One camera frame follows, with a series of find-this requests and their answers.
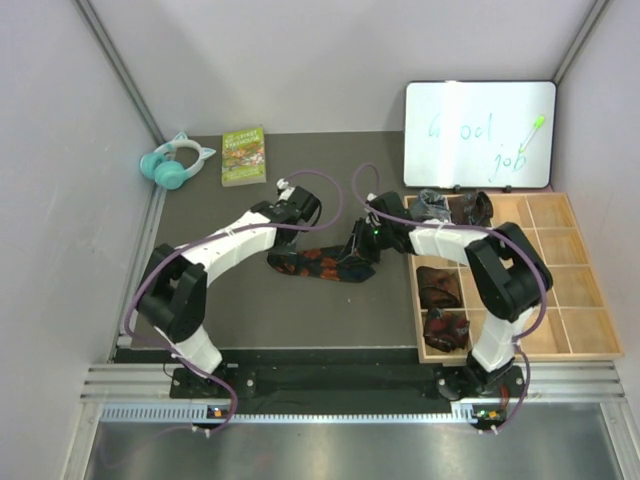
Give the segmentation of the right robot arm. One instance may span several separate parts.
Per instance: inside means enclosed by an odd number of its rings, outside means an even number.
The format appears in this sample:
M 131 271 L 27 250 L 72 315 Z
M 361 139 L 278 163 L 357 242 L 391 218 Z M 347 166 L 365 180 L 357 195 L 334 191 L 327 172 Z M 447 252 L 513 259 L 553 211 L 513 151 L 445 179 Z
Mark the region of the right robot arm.
M 361 201 L 366 215 L 354 226 L 350 249 L 369 262 L 385 249 L 413 256 L 435 256 L 470 269 L 486 309 L 479 339 L 461 367 L 437 374 L 442 396 L 459 400 L 487 396 L 498 389 L 523 354 L 531 334 L 529 318 L 541 321 L 553 278 L 522 229 L 506 222 L 495 229 L 412 218 L 393 191 Z

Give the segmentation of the dark orange floral tie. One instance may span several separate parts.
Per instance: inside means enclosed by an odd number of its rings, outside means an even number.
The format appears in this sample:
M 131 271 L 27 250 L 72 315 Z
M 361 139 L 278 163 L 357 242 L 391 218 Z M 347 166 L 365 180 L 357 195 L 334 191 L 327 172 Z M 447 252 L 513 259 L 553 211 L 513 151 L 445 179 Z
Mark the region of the dark orange floral tie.
M 269 253 L 267 263 L 283 275 L 344 283 L 363 283 L 376 273 L 370 262 L 358 255 L 347 254 L 345 247 L 341 245 L 299 252 Z

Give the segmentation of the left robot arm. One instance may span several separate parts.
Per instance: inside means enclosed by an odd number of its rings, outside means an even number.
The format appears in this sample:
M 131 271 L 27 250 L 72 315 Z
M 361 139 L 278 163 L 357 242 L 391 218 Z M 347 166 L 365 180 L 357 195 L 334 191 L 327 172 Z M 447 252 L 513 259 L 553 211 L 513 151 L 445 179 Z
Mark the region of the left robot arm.
M 247 258 L 277 246 L 291 244 L 297 228 L 317 221 L 321 201 L 288 182 L 278 182 L 276 202 L 262 201 L 238 220 L 196 242 L 154 249 L 134 302 L 135 310 L 169 343 L 172 353 L 194 369 L 192 384 L 205 396 L 226 387 L 227 374 L 219 365 L 222 354 L 213 345 L 203 323 L 208 287 Z

